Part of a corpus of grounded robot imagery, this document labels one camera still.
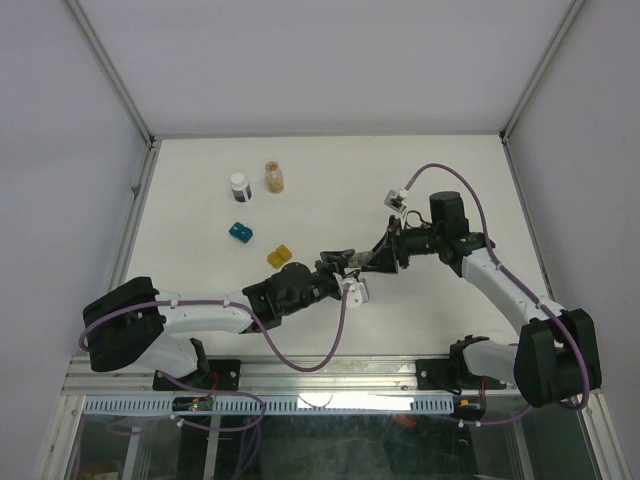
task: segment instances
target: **white tabletop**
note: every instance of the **white tabletop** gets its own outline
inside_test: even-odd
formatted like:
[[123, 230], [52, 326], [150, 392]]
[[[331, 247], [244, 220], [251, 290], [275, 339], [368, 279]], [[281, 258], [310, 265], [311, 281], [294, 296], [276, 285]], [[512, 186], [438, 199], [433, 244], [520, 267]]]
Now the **white tabletop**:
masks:
[[[276, 160], [285, 189], [271, 194], [264, 164]], [[156, 288], [201, 293], [241, 290], [276, 273], [267, 255], [281, 244], [313, 269], [322, 250], [369, 250], [382, 237], [390, 189], [421, 165], [441, 162], [476, 189], [502, 254], [530, 284], [543, 286], [514, 183], [497, 136], [311, 137], [165, 140], [145, 205], [128, 278], [151, 276]], [[232, 173], [248, 177], [253, 198], [233, 199]], [[480, 225], [464, 187], [446, 172], [423, 173], [409, 202], [429, 218], [428, 196], [460, 191], [471, 229]], [[248, 244], [228, 230], [253, 229]], [[440, 354], [465, 335], [512, 342], [516, 333], [479, 292], [440, 263], [414, 257], [399, 275], [366, 274], [371, 300], [347, 312], [338, 354]], [[325, 354], [339, 303], [326, 299], [271, 330], [285, 354]], [[211, 355], [265, 355], [261, 335], [198, 333]]]

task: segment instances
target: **metal grate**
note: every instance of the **metal grate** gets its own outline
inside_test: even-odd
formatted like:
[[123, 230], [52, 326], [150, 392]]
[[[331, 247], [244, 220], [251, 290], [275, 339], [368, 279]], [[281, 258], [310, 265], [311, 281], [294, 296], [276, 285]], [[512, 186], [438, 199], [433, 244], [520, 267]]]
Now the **metal grate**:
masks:
[[[413, 415], [448, 415], [453, 413], [453, 397], [446, 395], [424, 395], [413, 397], [408, 410], [370, 409], [364, 407], [333, 408], [330, 405], [311, 406], [297, 395], [264, 396], [267, 415], [389, 415], [401, 412]], [[132, 395], [88, 397], [84, 413], [93, 415], [152, 416], [170, 415], [173, 396]], [[210, 412], [180, 412], [180, 415], [246, 415], [260, 412], [260, 405], [249, 398], [218, 396]]]

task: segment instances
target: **white bottle cap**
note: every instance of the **white bottle cap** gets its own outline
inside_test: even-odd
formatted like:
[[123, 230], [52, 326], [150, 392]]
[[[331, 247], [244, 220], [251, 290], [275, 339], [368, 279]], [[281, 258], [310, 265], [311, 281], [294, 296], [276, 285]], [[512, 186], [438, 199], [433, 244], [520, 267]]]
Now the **white bottle cap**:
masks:
[[244, 174], [237, 172], [231, 175], [231, 188], [236, 191], [245, 190], [249, 186], [249, 182]]

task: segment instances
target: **blue block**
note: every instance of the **blue block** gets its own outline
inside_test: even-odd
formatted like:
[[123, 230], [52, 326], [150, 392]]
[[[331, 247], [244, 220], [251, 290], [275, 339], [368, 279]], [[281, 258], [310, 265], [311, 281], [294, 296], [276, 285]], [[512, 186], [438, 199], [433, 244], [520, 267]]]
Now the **blue block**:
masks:
[[249, 227], [245, 227], [240, 222], [233, 224], [233, 227], [229, 229], [229, 233], [232, 237], [237, 238], [242, 243], [247, 243], [253, 237], [253, 230]]

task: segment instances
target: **bottle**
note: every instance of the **bottle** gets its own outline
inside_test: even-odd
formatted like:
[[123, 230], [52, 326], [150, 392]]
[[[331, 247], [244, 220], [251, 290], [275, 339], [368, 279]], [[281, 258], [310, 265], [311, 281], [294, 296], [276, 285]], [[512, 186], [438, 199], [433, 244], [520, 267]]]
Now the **bottle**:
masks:
[[251, 200], [249, 180], [240, 172], [231, 175], [231, 191], [233, 192], [233, 198], [238, 202], [244, 203]]
[[267, 188], [271, 193], [280, 193], [284, 190], [284, 178], [278, 162], [267, 162], [264, 166]]

